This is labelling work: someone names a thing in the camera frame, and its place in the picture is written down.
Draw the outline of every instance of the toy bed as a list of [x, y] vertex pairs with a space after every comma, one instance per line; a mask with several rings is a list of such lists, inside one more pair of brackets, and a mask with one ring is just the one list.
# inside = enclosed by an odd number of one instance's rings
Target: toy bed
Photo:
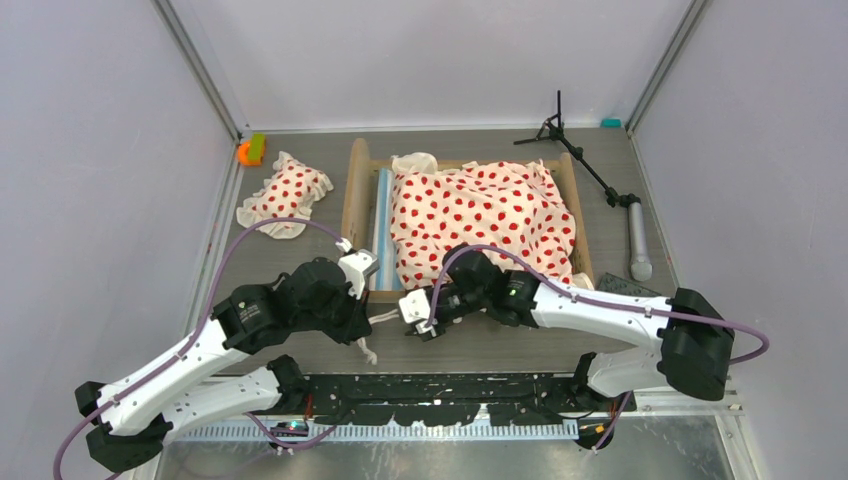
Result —
[[[530, 162], [510, 161], [524, 165]], [[467, 163], [469, 161], [439, 159], [438, 167], [439, 170], [459, 169]], [[477, 160], [477, 163], [487, 165], [495, 162]], [[574, 245], [568, 258], [572, 272], [584, 273], [589, 281], [594, 283], [572, 159], [564, 153], [559, 159], [545, 160], [544, 167], [550, 171], [565, 207], [574, 220]], [[391, 160], [371, 159], [366, 141], [360, 138], [354, 142], [345, 192], [342, 235], [350, 239], [355, 248], [373, 250], [381, 258], [381, 278], [377, 279], [376, 288], [372, 285], [370, 297], [371, 301], [376, 303], [393, 303], [403, 295], [401, 282], [395, 275], [395, 251], [392, 250], [394, 246], [387, 235], [387, 212], [392, 208], [386, 191], [386, 188], [391, 188], [391, 183], [385, 178], [392, 174], [387, 170], [391, 170]], [[384, 177], [383, 182], [380, 182], [381, 175]]]

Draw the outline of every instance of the table surface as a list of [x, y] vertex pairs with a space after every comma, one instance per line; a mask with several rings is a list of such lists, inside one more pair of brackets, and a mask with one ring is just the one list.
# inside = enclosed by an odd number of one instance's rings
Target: table surface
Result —
[[[422, 131], [375, 133], [275, 134], [267, 137], [267, 153], [261, 167], [246, 168], [237, 205], [262, 188], [271, 176], [277, 152], [284, 150], [306, 165], [324, 171], [335, 189], [313, 207], [312, 220], [338, 229], [344, 208], [345, 184], [353, 141], [368, 141], [371, 157], [389, 158], [395, 154], [429, 152], [446, 160], [536, 160], [559, 158], [563, 147], [554, 142], [514, 146], [513, 140], [535, 135], [534, 130]], [[645, 231], [654, 273], [645, 287], [663, 295], [674, 293], [675, 281], [660, 240], [653, 206], [636, 155], [624, 130], [573, 129], [566, 137], [585, 149], [585, 158], [598, 174], [619, 193], [635, 193], [642, 198]], [[575, 162], [580, 204], [589, 240], [595, 277], [609, 272], [629, 277], [627, 212], [610, 208], [603, 190], [582, 165]], [[233, 219], [229, 244], [243, 228]], [[307, 228], [299, 237], [274, 240], [262, 233], [250, 235], [234, 253], [221, 279], [216, 301], [229, 296], [235, 287], [267, 283], [281, 272], [291, 272], [316, 256], [336, 258], [333, 240]], [[393, 308], [372, 305], [369, 315]], [[376, 366], [365, 363], [354, 346], [338, 345], [319, 332], [298, 333], [281, 346], [257, 355], [221, 372], [241, 375], [282, 354], [291, 355], [304, 373], [417, 373], [417, 372], [528, 372], [571, 371], [580, 355], [589, 351], [614, 352], [627, 344], [573, 330], [533, 330], [509, 328], [483, 315], [469, 316], [447, 335], [422, 342], [406, 336], [400, 321], [374, 326], [368, 346], [379, 356]]]

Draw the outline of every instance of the white wall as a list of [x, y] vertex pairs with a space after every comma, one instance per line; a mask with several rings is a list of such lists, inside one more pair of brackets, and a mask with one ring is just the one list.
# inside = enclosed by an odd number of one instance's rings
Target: white wall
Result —
[[540, 124], [558, 88], [569, 124], [626, 120], [689, 0], [175, 4], [263, 130]]
[[0, 478], [45, 479], [74, 388], [180, 337], [232, 143], [151, 2], [2, 12]]
[[848, 471], [848, 4], [715, 0], [637, 140], [681, 281], [772, 339], [734, 367], [767, 478]]

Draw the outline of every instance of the wooden footboard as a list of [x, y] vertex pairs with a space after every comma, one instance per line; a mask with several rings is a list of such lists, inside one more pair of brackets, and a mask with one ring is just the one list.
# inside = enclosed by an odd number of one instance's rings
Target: wooden footboard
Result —
[[[460, 168], [472, 160], [439, 160], [439, 169]], [[494, 161], [474, 160], [480, 165]], [[530, 163], [534, 160], [512, 160], [511, 163]], [[369, 218], [373, 215], [371, 205], [375, 200], [376, 181], [374, 177], [381, 168], [391, 169], [391, 160], [372, 160], [368, 152], [368, 144], [358, 138], [353, 142], [350, 153], [350, 169], [345, 191], [344, 215], [342, 216], [342, 236], [349, 239], [354, 248], [369, 249], [368, 239]], [[574, 273], [585, 273], [595, 283], [592, 272], [592, 262], [589, 257], [589, 243], [586, 229], [583, 226], [583, 211], [580, 208], [580, 198], [577, 195], [577, 180], [574, 176], [574, 165], [571, 156], [563, 153], [557, 160], [545, 160], [545, 167], [551, 171], [551, 176], [557, 184], [566, 207], [574, 216], [577, 226], [574, 250], [571, 252], [571, 263]], [[393, 265], [383, 265], [382, 268], [394, 268]], [[404, 295], [401, 291], [372, 291], [370, 301], [374, 303], [393, 303]]]

